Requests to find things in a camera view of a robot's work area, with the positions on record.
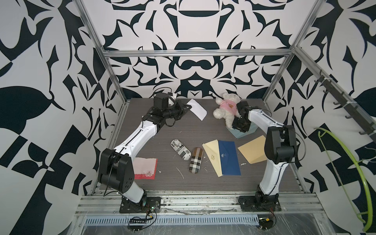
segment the wall pattern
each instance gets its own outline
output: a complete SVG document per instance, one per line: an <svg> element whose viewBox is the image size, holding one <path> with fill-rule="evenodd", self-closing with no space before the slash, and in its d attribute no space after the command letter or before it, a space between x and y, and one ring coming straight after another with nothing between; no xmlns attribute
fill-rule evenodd
<svg viewBox="0 0 376 235"><path fill-rule="evenodd" d="M376 4L371 0L328 0L308 32L303 49L338 81L371 116L376 117L374 102L376 80ZM317 193L325 212L337 232L361 234L363 224L356 218L347 197L335 176L331 162L318 138L315 127L333 132L362 160L359 165L368 181L368 187L376 208L376 144L336 100L325 94L323 86L294 57L282 76L268 105L273 117L285 124L292 124L307 144L307 156L296 163L311 192ZM358 212L367 211L365 192L359 174L342 147L328 134L322 137L350 199ZM303 156L304 147L299 147ZM368 232L376 232L376 221Z"/></svg>
<svg viewBox="0 0 376 235"><path fill-rule="evenodd" d="M121 101L71 0L0 2L1 234L65 234Z"/></svg>
<svg viewBox="0 0 376 235"><path fill-rule="evenodd" d="M314 0L84 3L107 50L259 49L289 48Z"/></svg>
<svg viewBox="0 0 376 235"><path fill-rule="evenodd" d="M111 58L127 98L158 92L212 99L224 92L262 98L283 56L182 56Z"/></svg>

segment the white teddy bear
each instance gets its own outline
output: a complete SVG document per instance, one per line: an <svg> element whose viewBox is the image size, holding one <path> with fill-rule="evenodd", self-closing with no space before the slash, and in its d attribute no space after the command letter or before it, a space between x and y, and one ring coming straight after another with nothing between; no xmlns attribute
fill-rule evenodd
<svg viewBox="0 0 376 235"><path fill-rule="evenodd" d="M224 118L226 121L226 126L229 129L232 128L232 122L234 121L234 116L240 117L236 104L240 102L240 97L236 94L224 93L224 100L217 97L215 102L219 105L219 108L214 110L213 115L216 119Z"/></svg>

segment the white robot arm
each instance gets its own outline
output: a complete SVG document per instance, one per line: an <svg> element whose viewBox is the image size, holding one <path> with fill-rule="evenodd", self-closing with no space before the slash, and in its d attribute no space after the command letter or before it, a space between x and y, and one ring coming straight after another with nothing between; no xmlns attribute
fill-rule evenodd
<svg viewBox="0 0 376 235"><path fill-rule="evenodd" d="M98 182L119 191L125 198L144 207L146 193L134 182L132 161L146 142L166 124L166 119L180 120L190 108L190 105L184 105L180 100L175 101L168 94L156 94L153 107L143 116L136 130L113 150L106 149L102 152Z"/></svg>
<svg viewBox="0 0 376 235"><path fill-rule="evenodd" d="M253 122L267 134L264 151L268 159L264 177L255 194L255 203L275 203L278 200L283 172L288 163L297 156L294 127L277 122L262 109L248 106L246 101L238 103L237 108L240 117L234 119L233 128L246 132Z"/></svg>

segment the yellow envelope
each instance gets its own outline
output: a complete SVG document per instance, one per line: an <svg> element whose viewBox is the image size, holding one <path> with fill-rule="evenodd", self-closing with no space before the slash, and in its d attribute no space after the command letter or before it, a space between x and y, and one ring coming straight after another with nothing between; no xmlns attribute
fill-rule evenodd
<svg viewBox="0 0 376 235"><path fill-rule="evenodd" d="M205 152L211 164L213 165L214 170L217 173L218 177L222 176L222 167L221 167L221 159L219 156L218 140L213 140L206 144L203 144L202 147L205 149Z"/></svg>
<svg viewBox="0 0 376 235"><path fill-rule="evenodd" d="M265 137L262 135L245 145L240 146L238 149L246 158L249 164L262 162L267 159L264 152Z"/></svg>

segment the red cloth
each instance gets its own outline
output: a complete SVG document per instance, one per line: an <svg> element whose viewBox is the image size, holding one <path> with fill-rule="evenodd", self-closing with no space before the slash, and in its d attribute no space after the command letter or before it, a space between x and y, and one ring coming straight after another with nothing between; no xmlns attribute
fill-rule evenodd
<svg viewBox="0 0 376 235"><path fill-rule="evenodd" d="M236 114L236 103L231 100L224 100L219 107L229 111L234 116Z"/></svg>

